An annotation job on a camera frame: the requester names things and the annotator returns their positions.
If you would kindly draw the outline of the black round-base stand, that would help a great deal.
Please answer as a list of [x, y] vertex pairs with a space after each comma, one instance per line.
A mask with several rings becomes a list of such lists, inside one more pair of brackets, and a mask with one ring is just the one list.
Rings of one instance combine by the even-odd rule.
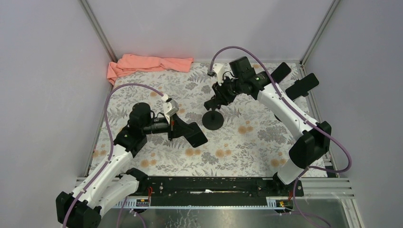
[[207, 112], [202, 116], [203, 126], [211, 131], [220, 129], [223, 126], [224, 118], [219, 112], [221, 105], [218, 103], [216, 96], [204, 103]]

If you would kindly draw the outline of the black phone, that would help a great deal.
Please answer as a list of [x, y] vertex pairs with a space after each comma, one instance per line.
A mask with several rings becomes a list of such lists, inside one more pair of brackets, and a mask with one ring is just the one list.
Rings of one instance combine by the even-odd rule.
[[304, 78], [297, 80], [292, 86], [286, 89], [286, 94], [291, 100], [299, 97], [306, 97], [309, 91], [319, 85], [319, 80], [314, 73], [310, 73]]
[[193, 148], [197, 148], [208, 142], [207, 137], [196, 122], [190, 123], [188, 126], [191, 128], [191, 131], [186, 133], [184, 137]]

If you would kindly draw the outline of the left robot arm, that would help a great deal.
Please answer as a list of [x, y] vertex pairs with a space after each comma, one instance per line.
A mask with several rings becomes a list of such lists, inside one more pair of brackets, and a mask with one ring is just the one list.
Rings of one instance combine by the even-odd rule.
[[128, 170], [116, 183], [112, 180], [145, 146], [147, 135], [157, 133], [166, 133], [169, 140], [184, 137], [194, 148], [207, 142], [196, 122], [185, 123], [177, 114], [155, 118], [149, 104], [135, 104], [102, 163], [70, 193], [61, 192], [57, 196], [57, 218], [62, 226], [96, 228], [124, 197], [144, 194], [147, 175], [137, 169]]

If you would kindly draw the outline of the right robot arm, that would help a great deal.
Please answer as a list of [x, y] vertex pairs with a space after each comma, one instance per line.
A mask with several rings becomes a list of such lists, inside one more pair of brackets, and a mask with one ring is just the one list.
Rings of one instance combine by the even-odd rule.
[[289, 160], [274, 175], [273, 191], [280, 196], [291, 190], [291, 183], [313, 162], [329, 151], [331, 126], [327, 122], [319, 123], [303, 112], [294, 100], [307, 92], [283, 92], [278, 84], [290, 72], [291, 68], [282, 62], [273, 72], [256, 73], [247, 57], [240, 57], [230, 62], [233, 78], [225, 77], [225, 67], [212, 63], [208, 75], [216, 76], [212, 86], [215, 95], [205, 102], [206, 109], [219, 109], [229, 105], [237, 95], [247, 94], [265, 105], [290, 131], [295, 144], [289, 150]]

